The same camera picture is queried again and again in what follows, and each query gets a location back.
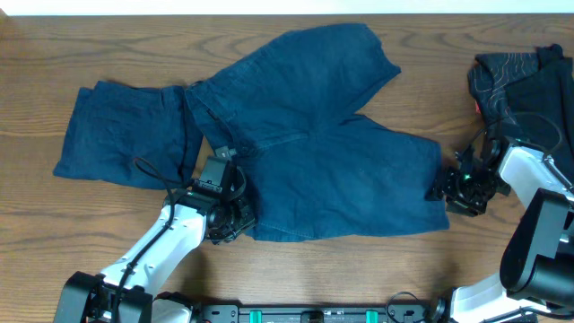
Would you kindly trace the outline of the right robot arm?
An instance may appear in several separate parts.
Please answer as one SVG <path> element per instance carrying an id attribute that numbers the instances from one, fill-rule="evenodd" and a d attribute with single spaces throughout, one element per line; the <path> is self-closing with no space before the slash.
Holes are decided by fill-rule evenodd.
<path id="1" fill-rule="evenodd" d="M 497 274 L 438 298 L 428 322 L 573 319 L 573 187 L 543 148 L 502 137 L 485 143 L 487 171 L 526 211 Z"/>

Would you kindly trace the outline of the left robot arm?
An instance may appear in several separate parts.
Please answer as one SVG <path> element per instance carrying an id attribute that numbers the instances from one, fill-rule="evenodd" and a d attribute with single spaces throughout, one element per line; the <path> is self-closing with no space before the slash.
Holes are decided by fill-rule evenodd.
<path id="1" fill-rule="evenodd" d="M 198 322 L 201 309 L 161 288 L 204 241 L 229 243 L 257 222 L 241 167 L 209 157 L 201 176 L 167 190 L 157 221 L 114 264 L 97 275 L 74 273 L 65 283 L 56 322 Z"/>

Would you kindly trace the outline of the navy blue denim shorts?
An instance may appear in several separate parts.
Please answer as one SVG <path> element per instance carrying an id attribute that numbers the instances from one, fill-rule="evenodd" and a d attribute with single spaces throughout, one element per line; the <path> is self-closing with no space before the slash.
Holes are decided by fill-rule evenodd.
<path id="1" fill-rule="evenodd" d="M 427 193 L 439 144 L 361 109 L 399 74 L 365 24 L 290 31 L 186 89 L 196 125 L 248 178 L 255 240 L 446 230 Z"/>

